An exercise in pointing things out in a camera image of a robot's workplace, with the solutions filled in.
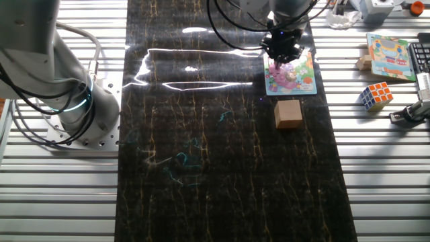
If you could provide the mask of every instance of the mounting plate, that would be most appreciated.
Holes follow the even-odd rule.
[[[107,80],[107,79],[98,79],[97,85],[100,87],[109,90],[114,97],[116,98],[118,104],[121,106],[121,85],[114,85],[116,81]],[[55,115],[51,116],[50,119],[53,126],[61,126],[60,118]],[[70,137],[69,134],[64,132],[59,132],[55,130],[53,127],[49,126],[48,134],[46,135],[46,139],[61,141]],[[81,140],[73,141],[70,145],[59,145],[64,149],[75,150],[75,151],[115,151],[118,152],[118,144],[120,140],[120,116],[118,115],[118,120],[116,121],[115,126],[112,130],[107,133],[105,136],[85,143]],[[58,147],[46,147],[49,151],[58,151]]]
[[[51,117],[50,121],[52,125],[61,127],[60,118],[58,118],[58,116]],[[70,145],[59,145],[59,146],[64,147],[66,149],[81,150],[81,151],[118,151],[118,143],[120,139],[119,127],[120,127],[120,117],[118,116],[116,125],[105,136],[88,142],[75,140]],[[55,140],[55,141],[61,141],[68,137],[70,137],[69,134],[65,132],[59,132],[53,129],[53,127],[51,126],[49,126],[48,134],[46,135],[46,139]],[[49,151],[58,150],[57,148],[50,147],[50,146],[47,146],[46,148]]]

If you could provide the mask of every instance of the black marble surface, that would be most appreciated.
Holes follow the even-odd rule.
[[[129,0],[127,24],[115,241],[357,241],[316,63],[317,95],[267,97],[261,55],[221,43],[206,2]],[[276,130],[281,99],[302,128]]]

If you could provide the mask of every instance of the wooden cube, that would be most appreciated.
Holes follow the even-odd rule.
[[[360,71],[370,70],[372,67],[372,57],[367,54],[359,58],[355,65]]]
[[[5,100],[0,98],[0,117],[3,112],[3,107],[5,106]]]
[[[275,107],[276,128],[298,128],[302,125],[299,100],[278,101]]]

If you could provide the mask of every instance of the cartoon illustration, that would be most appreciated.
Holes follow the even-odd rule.
[[[376,34],[367,34],[367,37],[373,74],[415,81],[407,41]]]
[[[267,55],[264,61],[268,95],[316,94],[312,55],[309,52],[278,69]]]

